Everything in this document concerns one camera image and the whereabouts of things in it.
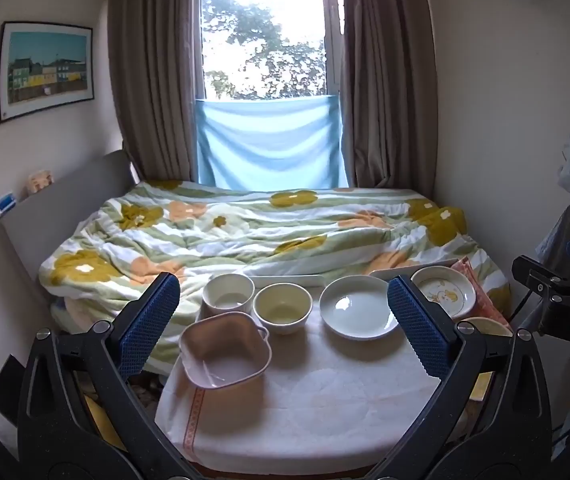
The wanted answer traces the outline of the window with white frame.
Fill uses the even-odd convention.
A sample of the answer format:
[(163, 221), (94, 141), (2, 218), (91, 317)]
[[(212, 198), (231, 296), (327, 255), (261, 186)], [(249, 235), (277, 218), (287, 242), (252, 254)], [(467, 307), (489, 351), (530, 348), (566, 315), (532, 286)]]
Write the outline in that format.
[(343, 27), (343, 0), (194, 0), (196, 95), (335, 96)]

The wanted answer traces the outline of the blue white small box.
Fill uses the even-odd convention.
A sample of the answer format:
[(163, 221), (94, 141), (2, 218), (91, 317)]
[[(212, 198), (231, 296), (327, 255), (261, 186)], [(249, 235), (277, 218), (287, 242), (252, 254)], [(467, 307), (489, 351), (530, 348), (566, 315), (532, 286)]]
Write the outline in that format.
[(0, 196), (0, 218), (18, 204), (18, 200), (13, 192), (8, 192)]

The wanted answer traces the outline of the orange floral cloth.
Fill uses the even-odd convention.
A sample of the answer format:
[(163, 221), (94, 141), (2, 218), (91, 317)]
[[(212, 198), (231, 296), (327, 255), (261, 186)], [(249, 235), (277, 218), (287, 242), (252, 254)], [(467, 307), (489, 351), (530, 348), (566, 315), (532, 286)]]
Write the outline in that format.
[[(483, 316), (484, 318), (492, 318), (492, 320), (498, 321), (501, 324), (509, 327), (504, 316), (498, 312), (498, 309), (496, 307), (494, 307), (492, 300), (478, 282), (476, 274), (474, 273), (474, 270), (472, 270), (468, 258), (464, 257), (463, 259), (458, 260), (452, 265), (452, 269), (463, 274), (465, 278), (468, 278), (468, 280), (471, 282), (472, 287), (474, 288), (474, 291), (476, 292), (475, 305), (468, 314), (464, 315), (464, 318)], [(478, 376), (475, 387), (471, 391), (471, 401), (481, 402), (484, 399), (491, 378), (491, 372), (482, 373)]]

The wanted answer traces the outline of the right brown curtain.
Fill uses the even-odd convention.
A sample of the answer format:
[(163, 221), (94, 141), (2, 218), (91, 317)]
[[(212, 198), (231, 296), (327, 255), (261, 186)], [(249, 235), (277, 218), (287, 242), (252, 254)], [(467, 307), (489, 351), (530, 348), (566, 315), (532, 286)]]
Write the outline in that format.
[(343, 0), (342, 152), (357, 188), (434, 194), (438, 88), (428, 0)]

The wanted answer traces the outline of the cream yellow bowl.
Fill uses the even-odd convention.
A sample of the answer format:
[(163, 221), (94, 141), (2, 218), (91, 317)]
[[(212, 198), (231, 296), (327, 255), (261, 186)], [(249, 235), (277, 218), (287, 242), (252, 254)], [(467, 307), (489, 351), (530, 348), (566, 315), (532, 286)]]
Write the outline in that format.
[(253, 300), (253, 313), (271, 334), (276, 335), (290, 335), (301, 330), (312, 309), (311, 294), (296, 284), (268, 285)]

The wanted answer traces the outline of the framed houses picture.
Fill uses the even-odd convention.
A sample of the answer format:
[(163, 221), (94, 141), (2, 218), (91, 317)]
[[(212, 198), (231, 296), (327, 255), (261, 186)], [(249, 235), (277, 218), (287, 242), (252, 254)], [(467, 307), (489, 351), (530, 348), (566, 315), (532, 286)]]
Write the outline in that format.
[(0, 123), (94, 99), (94, 30), (6, 21), (0, 31)]

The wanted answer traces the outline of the light blue window cloth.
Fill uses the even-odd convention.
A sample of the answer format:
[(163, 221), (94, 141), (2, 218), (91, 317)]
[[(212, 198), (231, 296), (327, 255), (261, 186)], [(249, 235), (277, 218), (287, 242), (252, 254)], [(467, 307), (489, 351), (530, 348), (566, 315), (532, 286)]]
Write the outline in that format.
[(196, 102), (197, 178), (232, 191), (348, 185), (338, 96)]

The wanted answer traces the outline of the white tablecloth with orange stripe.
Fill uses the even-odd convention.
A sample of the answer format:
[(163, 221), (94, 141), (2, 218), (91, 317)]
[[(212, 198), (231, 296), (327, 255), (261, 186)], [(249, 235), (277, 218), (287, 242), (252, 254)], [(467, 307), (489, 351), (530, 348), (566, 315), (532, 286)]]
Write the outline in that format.
[(249, 382), (204, 390), (174, 364), (155, 422), (189, 460), (244, 474), (328, 474), (381, 460), (439, 382), (402, 330), (354, 341), (314, 309), (291, 335), (269, 333), (272, 360)]

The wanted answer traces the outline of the large yellow duck plate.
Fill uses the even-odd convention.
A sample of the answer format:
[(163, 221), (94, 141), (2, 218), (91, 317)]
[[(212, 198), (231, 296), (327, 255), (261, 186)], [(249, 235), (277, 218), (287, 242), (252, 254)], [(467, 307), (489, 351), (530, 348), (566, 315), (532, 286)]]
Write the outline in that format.
[(483, 316), (473, 316), (472, 318), (465, 318), (468, 322), (475, 326), (475, 328), (483, 335), (511, 337), (513, 336), (512, 330), (492, 318), (484, 318)]

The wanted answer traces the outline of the grey bed headboard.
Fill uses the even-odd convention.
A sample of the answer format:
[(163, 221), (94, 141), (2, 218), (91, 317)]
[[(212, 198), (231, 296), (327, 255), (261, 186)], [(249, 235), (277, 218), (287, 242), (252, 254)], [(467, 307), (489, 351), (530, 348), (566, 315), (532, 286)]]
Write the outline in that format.
[(76, 227), (110, 198), (134, 188), (130, 160), (114, 151), (88, 162), (44, 190), (29, 196), (0, 218), (21, 262), (30, 289), (46, 301), (53, 296), (38, 281), (41, 264)]

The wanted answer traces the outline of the small plush toy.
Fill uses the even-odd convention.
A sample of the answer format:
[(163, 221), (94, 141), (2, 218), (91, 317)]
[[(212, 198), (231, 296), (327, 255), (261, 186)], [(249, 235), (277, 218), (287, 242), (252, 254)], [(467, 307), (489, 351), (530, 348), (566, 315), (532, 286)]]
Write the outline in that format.
[(29, 195), (34, 195), (54, 183), (50, 170), (38, 170), (27, 178), (26, 189)]

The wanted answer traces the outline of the pink square bowl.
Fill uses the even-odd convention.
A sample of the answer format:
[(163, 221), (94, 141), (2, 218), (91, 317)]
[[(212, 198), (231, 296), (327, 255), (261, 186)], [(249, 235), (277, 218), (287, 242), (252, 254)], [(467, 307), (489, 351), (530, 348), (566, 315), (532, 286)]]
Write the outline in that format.
[(270, 366), (268, 330), (242, 312), (205, 318), (184, 330), (178, 345), (188, 379), (204, 390), (249, 382)]

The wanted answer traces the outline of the small duck saucer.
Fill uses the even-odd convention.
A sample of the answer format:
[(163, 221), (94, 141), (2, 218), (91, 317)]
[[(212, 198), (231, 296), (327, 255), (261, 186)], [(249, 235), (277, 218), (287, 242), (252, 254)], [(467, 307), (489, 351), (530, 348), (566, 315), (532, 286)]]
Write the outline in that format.
[(475, 307), (477, 295), (470, 279), (449, 266), (427, 266), (417, 270), (411, 281), (451, 318), (464, 318)]

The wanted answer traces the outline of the white deep plate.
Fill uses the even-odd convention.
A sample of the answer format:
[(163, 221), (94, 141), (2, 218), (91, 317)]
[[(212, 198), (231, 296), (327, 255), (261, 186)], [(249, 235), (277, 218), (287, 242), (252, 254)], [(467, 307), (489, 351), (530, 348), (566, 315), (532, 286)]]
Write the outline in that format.
[(377, 340), (391, 334), (399, 322), (388, 306), (388, 283), (369, 275), (337, 278), (318, 300), (328, 330), (354, 341)]

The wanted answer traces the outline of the white round bowl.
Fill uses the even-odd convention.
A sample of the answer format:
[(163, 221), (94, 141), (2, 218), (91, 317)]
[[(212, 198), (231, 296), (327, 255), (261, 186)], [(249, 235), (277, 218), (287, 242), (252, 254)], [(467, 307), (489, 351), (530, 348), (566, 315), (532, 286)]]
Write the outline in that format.
[(256, 285), (245, 274), (227, 273), (212, 278), (204, 286), (202, 300), (213, 314), (248, 313)]

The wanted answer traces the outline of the floral green yellow duvet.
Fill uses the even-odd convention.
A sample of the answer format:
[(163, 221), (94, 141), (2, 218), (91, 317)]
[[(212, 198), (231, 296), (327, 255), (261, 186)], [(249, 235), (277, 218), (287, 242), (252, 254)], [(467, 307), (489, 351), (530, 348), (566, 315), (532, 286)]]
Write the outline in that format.
[(493, 307), (512, 300), (508, 279), (467, 231), (458, 208), (411, 190), (331, 188), (227, 191), (192, 182), (150, 181), (103, 203), (41, 263), (38, 280), (69, 299), (58, 316), (69, 333), (113, 320), (162, 272), (181, 296), (146, 363), (169, 374), (181, 333), (215, 275), (350, 274), (465, 260)]

